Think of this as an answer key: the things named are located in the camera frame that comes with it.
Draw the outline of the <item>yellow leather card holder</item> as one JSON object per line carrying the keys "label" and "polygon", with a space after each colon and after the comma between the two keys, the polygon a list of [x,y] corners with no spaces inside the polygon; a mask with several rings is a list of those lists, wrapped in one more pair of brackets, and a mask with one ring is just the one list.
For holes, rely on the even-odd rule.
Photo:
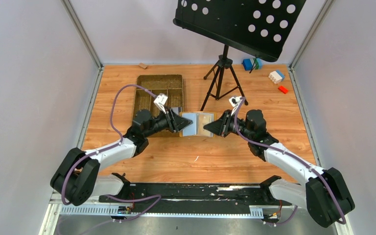
{"label": "yellow leather card holder", "polygon": [[193,121],[193,124],[189,125],[188,127],[184,128],[180,133],[180,137],[193,137],[198,136],[197,135],[197,116],[199,113],[207,113],[207,112],[181,112],[182,117],[191,119]]}

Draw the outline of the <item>small wooden block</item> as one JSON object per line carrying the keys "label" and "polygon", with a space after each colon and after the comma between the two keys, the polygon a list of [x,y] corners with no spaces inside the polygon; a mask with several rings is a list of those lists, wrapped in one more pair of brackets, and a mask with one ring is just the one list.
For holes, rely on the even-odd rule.
{"label": "small wooden block", "polygon": [[139,63],[138,66],[144,70],[148,68],[148,65],[144,63]]}

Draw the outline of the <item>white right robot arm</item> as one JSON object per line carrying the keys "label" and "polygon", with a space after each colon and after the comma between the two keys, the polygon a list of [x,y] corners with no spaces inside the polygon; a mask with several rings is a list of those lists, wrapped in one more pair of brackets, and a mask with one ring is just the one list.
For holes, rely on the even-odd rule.
{"label": "white right robot arm", "polygon": [[335,222],[345,224],[345,216],[355,203],[339,170],[324,169],[290,152],[266,129],[261,110],[249,110],[245,119],[226,110],[222,116],[204,125],[204,129],[221,137],[237,134],[247,141],[253,155],[282,169],[297,181],[290,183],[273,176],[263,182],[269,198],[282,200],[306,209],[311,218],[327,228]]}

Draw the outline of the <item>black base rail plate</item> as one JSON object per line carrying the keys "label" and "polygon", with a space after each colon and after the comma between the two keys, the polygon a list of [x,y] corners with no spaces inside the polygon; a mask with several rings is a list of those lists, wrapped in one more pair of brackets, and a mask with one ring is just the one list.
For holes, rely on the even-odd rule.
{"label": "black base rail plate", "polygon": [[134,183],[117,198],[132,200],[132,211],[173,214],[249,214],[250,206],[290,206],[268,196],[260,184]]}

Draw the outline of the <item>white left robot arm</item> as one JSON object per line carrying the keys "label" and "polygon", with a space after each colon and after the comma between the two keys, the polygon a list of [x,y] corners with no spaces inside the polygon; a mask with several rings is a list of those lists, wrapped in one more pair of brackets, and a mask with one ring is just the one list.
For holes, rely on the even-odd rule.
{"label": "white left robot arm", "polygon": [[156,117],[147,109],[139,110],[118,141],[86,151],[72,148],[55,171],[50,186],[61,194],[65,205],[79,206],[94,196],[119,195],[127,180],[116,173],[99,176],[101,170],[142,153],[149,145],[148,137],[162,130],[178,133],[192,123],[172,109]]}

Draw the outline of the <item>black music stand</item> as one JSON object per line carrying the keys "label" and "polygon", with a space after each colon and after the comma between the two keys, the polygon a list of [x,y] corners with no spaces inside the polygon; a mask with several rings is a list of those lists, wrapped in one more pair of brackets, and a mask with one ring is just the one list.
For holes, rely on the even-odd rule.
{"label": "black music stand", "polygon": [[224,71],[229,69],[236,89],[242,87],[227,57],[230,47],[266,62],[276,62],[302,8],[304,0],[180,0],[173,23],[224,44],[223,53],[210,71],[214,78],[206,94],[215,100],[221,92]]}

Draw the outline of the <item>blue green toy block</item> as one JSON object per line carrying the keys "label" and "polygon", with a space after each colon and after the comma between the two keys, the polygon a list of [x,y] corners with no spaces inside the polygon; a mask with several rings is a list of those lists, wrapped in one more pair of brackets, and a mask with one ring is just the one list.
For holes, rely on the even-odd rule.
{"label": "blue green toy block", "polygon": [[242,65],[245,71],[262,69],[263,63],[260,58],[243,59]]}

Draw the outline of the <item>red toy block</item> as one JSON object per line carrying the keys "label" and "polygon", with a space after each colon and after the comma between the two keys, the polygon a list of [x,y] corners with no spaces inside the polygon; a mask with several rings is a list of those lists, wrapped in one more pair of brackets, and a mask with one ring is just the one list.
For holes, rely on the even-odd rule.
{"label": "red toy block", "polygon": [[279,90],[280,92],[282,92],[283,94],[287,94],[287,93],[289,92],[289,89],[287,89],[287,88],[284,87],[284,86],[279,86],[279,87],[278,87],[278,90]]}

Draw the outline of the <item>beige illustrated card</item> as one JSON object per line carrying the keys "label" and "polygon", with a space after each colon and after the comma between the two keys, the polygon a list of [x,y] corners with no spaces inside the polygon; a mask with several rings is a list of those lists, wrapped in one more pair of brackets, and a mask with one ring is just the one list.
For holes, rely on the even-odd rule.
{"label": "beige illustrated card", "polygon": [[202,137],[213,137],[213,133],[204,129],[204,126],[214,121],[214,114],[199,113],[197,116],[197,135]]}

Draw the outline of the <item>white blue toy block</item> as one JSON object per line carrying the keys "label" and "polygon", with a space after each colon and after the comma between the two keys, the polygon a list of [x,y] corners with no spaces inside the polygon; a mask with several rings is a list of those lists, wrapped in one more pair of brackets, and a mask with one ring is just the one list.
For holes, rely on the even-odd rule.
{"label": "white blue toy block", "polygon": [[284,81],[285,75],[280,70],[275,70],[269,73],[268,78],[274,83],[279,84]]}

